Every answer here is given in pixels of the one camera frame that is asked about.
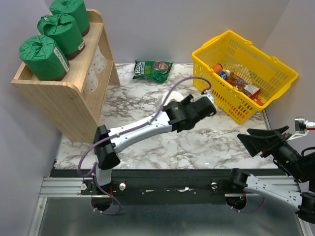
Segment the white dotted roll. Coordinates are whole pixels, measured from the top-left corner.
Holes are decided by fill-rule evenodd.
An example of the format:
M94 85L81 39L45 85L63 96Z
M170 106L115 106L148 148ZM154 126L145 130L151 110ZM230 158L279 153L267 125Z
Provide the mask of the white dotted roll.
M168 103L170 103L172 101L181 102L184 99L184 96L177 91L172 91L168 97L167 97L167 94L168 94L168 92L166 92L160 98L160 104L164 104L164 106L166 106Z
M101 73L107 66L107 59L101 53L99 46L96 48L91 66L95 74Z
M85 86L83 88L83 93L92 93L93 91L97 89L97 87L98 87L98 79L97 79L97 76L93 67L91 66L85 79Z

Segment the green roll with picture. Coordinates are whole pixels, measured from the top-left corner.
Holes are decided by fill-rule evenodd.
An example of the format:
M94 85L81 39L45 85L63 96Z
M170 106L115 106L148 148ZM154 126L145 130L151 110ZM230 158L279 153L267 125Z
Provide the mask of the green roll with picture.
M61 81L69 72L69 62L56 41L44 35L24 41L19 57L40 81Z

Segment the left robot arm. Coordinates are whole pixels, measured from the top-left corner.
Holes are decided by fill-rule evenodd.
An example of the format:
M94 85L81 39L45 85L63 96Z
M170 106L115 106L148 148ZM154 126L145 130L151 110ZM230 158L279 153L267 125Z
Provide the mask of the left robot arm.
M189 95L182 101L171 101L150 117L129 125L112 129L99 126L94 137L97 167L93 190L98 194L108 191L112 170L121 162L118 153L155 135L193 129L205 117L216 114L214 102L214 97L207 90L197 98Z

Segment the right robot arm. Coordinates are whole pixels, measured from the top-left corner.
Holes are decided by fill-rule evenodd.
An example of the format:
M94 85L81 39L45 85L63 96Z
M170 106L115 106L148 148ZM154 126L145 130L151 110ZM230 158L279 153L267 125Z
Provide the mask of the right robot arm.
M315 148L299 153L289 141L306 136L315 129L313 122L297 122L294 134L288 126L274 130L248 129L237 137L251 156L273 157L274 164L284 173L280 177L257 177L241 169L232 169L226 181L233 193L253 193L273 199L310 224L315 222Z

